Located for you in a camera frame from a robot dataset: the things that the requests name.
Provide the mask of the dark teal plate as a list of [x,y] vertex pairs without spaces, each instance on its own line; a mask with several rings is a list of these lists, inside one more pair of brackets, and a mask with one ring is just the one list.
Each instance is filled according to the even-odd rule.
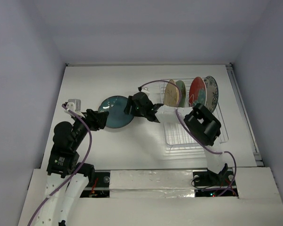
[[128,98],[124,96],[111,96],[102,101],[98,111],[109,112],[106,127],[119,129],[128,125],[134,119],[133,115],[124,113],[127,101]]

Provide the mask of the red plate with teal flower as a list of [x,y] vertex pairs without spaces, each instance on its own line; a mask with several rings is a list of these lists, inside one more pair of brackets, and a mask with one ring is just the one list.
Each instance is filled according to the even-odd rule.
[[207,90],[206,84],[201,77],[196,77],[193,79],[190,89],[189,89],[189,105],[191,107],[196,104],[206,104],[207,100]]

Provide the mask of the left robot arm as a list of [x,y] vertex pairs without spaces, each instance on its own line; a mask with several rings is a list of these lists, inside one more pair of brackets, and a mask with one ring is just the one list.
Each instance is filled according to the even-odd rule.
[[44,199],[31,216],[30,226],[66,226],[83,190],[96,183],[94,166],[85,162],[86,157],[79,162],[77,149],[85,136],[105,128],[109,113],[62,107],[74,123],[63,121],[54,128]]

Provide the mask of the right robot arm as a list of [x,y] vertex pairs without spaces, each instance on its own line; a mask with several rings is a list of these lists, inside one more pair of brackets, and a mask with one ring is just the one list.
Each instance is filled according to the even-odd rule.
[[225,162],[218,141],[221,123],[203,104],[186,108],[153,104],[145,93],[138,92],[128,97],[124,113],[150,122],[180,124],[204,149],[209,182],[218,185],[225,179]]

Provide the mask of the beige floral plate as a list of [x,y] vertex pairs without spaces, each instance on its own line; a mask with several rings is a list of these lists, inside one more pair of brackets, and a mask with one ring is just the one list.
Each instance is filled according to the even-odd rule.
[[169,80],[164,92],[164,105],[176,107],[179,100],[179,90],[175,86],[174,80]]

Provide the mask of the green plate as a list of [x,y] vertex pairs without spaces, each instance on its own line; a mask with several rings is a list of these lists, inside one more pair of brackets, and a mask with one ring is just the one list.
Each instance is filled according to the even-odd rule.
[[175,82],[177,87],[180,88],[181,92],[181,101],[179,103],[179,107],[184,107],[185,106],[185,100],[186,100],[186,86],[185,83],[182,80],[178,80]]

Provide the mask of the white foam block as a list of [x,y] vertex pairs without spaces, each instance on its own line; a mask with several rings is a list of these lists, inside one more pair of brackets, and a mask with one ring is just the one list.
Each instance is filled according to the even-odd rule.
[[110,198],[193,198],[191,170],[113,170]]

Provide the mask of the white blue patterned plate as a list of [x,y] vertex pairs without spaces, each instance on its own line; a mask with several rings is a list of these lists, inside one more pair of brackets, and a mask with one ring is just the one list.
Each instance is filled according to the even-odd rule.
[[216,109],[219,99],[219,89],[216,80],[212,76],[207,76],[204,78],[206,84],[207,100],[205,107],[213,113]]

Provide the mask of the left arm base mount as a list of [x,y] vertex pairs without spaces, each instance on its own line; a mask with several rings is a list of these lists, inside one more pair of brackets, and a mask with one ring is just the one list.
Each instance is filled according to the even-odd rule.
[[110,171],[95,171],[94,181],[81,193],[81,198],[109,198]]

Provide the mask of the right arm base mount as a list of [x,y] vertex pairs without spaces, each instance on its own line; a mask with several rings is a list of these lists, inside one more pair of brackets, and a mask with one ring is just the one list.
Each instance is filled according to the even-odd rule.
[[234,173],[227,164],[219,174],[208,169],[193,171],[191,186],[195,197],[238,197]]

